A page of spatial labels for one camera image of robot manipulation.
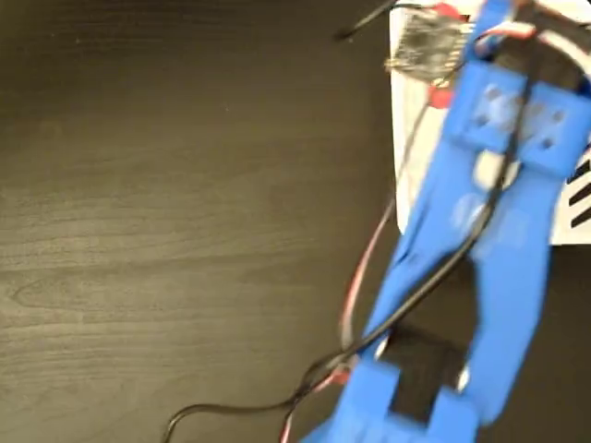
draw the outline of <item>wood grain surface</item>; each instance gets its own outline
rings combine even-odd
[[[20,0],[0,8],[0,441],[158,443],[193,401],[276,401],[336,344],[392,171],[371,2]],[[378,287],[394,229],[366,289]],[[482,441],[587,441],[588,272],[559,251]],[[462,332],[462,278],[415,321]],[[336,392],[304,405],[301,437]],[[280,416],[175,443],[273,442]]]

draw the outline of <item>hole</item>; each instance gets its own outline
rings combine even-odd
[[[542,114],[542,111],[544,111],[544,105],[542,103],[534,103],[530,108],[530,113],[532,116],[538,116]]]
[[[564,120],[564,112],[563,111],[556,111],[552,115],[552,120],[554,120],[556,123],[561,122],[562,120]]]
[[[500,95],[501,95],[501,91],[499,90],[499,88],[495,88],[494,86],[487,90],[487,98],[489,100],[494,100],[497,97],[499,97]]]
[[[486,117],[485,115],[480,115],[479,117],[476,118],[476,125],[477,126],[484,126],[488,123],[488,117]]]

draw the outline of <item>blue bracket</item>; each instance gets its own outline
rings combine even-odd
[[[488,0],[475,35],[498,24],[508,11],[509,0]],[[485,150],[502,154],[506,149],[515,97],[525,78],[478,61],[469,51],[466,56],[439,145],[366,333],[461,244],[488,194],[473,178],[478,156]],[[554,206],[590,132],[589,97],[535,85],[517,154],[519,174],[471,252],[478,326],[466,361],[470,378],[463,390],[442,388],[426,424],[392,413],[404,369],[374,361],[374,346],[361,355],[332,418],[305,443],[469,443],[480,425],[499,416],[542,310]]]

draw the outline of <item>robotic arm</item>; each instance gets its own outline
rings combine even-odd
[[[392,6],[425,9],[390,0],[339,37]],[[334,414],[304,443],[471,443],[501,414],[541,314],[554,207],[591,132],[591,33],[535,2],[488,0],[456,51],[447,30],[459,18],[436,17],[446,9],[415,23],[392,62],[437,86],[449,80],[453,98],[364,335],[345,337],[287,400],[189,405],[170,418],[162,443],[194,413],[273,411],[286,412],[286,443],[297,405],[343,374]],[[439,41],[452,42],[449,56],[431,51]],[[476,271],[471,342],[405,328],[404,316],[464,261]]]

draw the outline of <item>cable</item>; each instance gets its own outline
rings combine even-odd
[[[476,40],[476,51],[479,53],[485,52],[489,47],[488,40],[492,37],[507,37],[511,36],[517,39],[525,39],[532,35],[535,26],[531,23],[519,21],[504,21],[501,24],[486,30],[480,34]],[[543,30],[538,34],[541,42],[565,54],[573,60],[583,71],[586,76],[591,79],[591,54],[584,51],[576,43],[560,35],[558,32],[552,30]]]
[[[440,85],[445,83],[449,80],[459,69],[464,66],[464,62],[459,63],[454,69],[452,69],[444,78],[440,79],[438,83],[436,83],[435,89],[438,88]],[[413,128],[411,129],[406,141],[404,142],[404,149],[403,149],[403,160],[396,172],[396,182],[400,181],[400,177],[404,173],[406,165],[408,164],[408,160],[410,159],[413,147],[415,146],[415,139],[416,134],[421,126],[425,118],[425,114],[427,113],[427,109],[430,106],[431,98],[433,96],[433,91],[428,95],[425,103],[421,107],[421,110],[418,113],[415,122],[413,123]],[[361,284],[365,279],[365,274],[368,269],[369,261],[373,256],[374,249],[380,240],[381,234],[383,232],[384,227],[386,226],[387,221],[392,216],[394,209],[396,207],[396,191],[395,188],[392,190],[391,195],[388,198],[388,204],[386,209],[383,211],[378,226],[376,227],[374,233],[371,235],[369,242],[359,259],[356,269],[353,273],[353,278],[349,284],[349,288],[346,292],[346,296],[344,298],[344,307],[343,313],[341,314],[341,320],[339,322],[340,328],[340,341],[341,345],[344,348],[349,346],[353,341],[354,333],[353,333],[353,315],[355,312],[355,306],[357,303],[357,299],[359,297],[359,291],[361,289]]]
[[[360,32],[368,24],[373,22],[376,18],[389,13],[393,9],[402,8],[402,9],[423,10],[423,9],[429,9],[431,7],[429,5],[416,5],[416,4],[412,4],[412,3],[404,3],[404,4],[400,3],[399,4],[398,2],[399,2],[399,0],[388,0],[384,3],[382,3],[380,6],[376,7],[373,11],[371,11],[369,14],[367,14],[366,16],[361,18],[356,24],[349,26],[347,28],[342,28],[342,29],[338,30],[334,34],[333,38],[337,42],[341,42],[343,40],[348,40],[351,37],[353,37],[355,34]]]

